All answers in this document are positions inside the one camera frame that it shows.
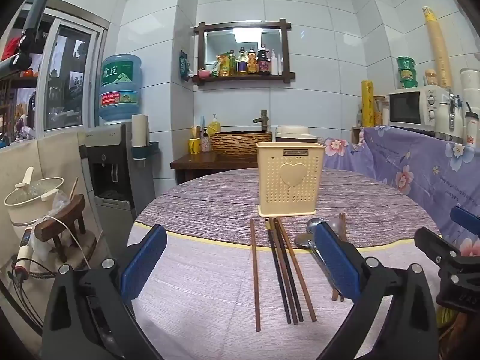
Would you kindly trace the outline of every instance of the blue gripper pad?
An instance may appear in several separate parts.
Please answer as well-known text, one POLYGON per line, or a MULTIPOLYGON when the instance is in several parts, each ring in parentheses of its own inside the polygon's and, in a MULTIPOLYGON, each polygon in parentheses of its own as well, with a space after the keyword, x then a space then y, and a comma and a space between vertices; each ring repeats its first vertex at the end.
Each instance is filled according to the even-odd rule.
POLYGON ((155 225, 139 244, 127 248, 127 252, 131 248, 137 250, 121 274, 120 293, 124 302, 140 295, 166 246, 167 232, 162 226, 155 225))
POLYGON ((362 294, 359 273, 340 247, 340 239, 325 222, 317 225, 315 246, 325 261, 340 293, 355 303, 362 294))
POLYGON ((480 236, 480 217, 456 206, 450 211, 450 219, 467 229, 470 233, 480 236))

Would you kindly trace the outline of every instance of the beige plastic caddy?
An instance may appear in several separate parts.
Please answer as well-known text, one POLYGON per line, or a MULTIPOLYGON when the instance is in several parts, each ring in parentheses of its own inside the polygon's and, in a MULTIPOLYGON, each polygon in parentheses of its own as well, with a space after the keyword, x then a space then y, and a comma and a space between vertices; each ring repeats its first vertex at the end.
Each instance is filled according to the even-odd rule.
POLYGON ((314 215, 325 146, 309 142, 257 143, 258 214, 314 215))

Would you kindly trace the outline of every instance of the microwave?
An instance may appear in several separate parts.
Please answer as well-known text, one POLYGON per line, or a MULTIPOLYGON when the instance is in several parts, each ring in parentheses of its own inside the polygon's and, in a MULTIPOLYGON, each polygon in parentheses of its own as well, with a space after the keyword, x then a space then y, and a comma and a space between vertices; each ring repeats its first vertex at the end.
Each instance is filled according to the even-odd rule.
POLYGON ((388 97, 390 126, 430 132, 435 132, 440 103, 449 102, 449 93, 438 85, 398 89, 388 97))

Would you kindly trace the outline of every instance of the round table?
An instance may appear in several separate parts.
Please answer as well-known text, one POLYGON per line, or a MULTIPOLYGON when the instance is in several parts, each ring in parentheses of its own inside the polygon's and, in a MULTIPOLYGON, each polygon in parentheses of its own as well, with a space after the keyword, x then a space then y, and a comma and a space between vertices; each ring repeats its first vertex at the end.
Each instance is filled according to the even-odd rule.
MULTIPOLYGON (((332 302, 332 290, 311 254, 296 250, 317 321, 312 322, 295 276, 304 322, 287 325, 265 219, 257 212, 258 169, 208 175, 172 188, 139 215, 129 244, 158 223, 168 233, 165 252, 133 302, 140 327, 166 360, 316 359, 352 302, 332 302), (255 220, 262 331, 255 332, 249 220, 255 220)), ((412 238, 422 226, 438 232, 428 214, 400 191, 363 175, 324 169, 317 200, 323 218, 346 213, 347 239, 384 266, 423 266, 432 295, 438 267, 412 238)), ((282 219, 289 238, 305 231, 308 216, 282 219)), ((371 349, 388 310, 385 298, 359 352, 371 349)))

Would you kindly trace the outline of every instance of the floral tablecloth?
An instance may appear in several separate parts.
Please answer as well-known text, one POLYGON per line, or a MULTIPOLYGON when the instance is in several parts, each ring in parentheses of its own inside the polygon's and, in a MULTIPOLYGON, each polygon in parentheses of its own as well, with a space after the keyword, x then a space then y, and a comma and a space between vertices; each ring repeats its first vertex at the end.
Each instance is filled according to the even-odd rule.
POLYGON ((459 205, 480 215, 480 151, 390 126, 364 128, 358 145, 324 139, 325 168, 350 170, 398 189, 423 207, 463 255, 480 256, 480 239, 450 219, 459 205))

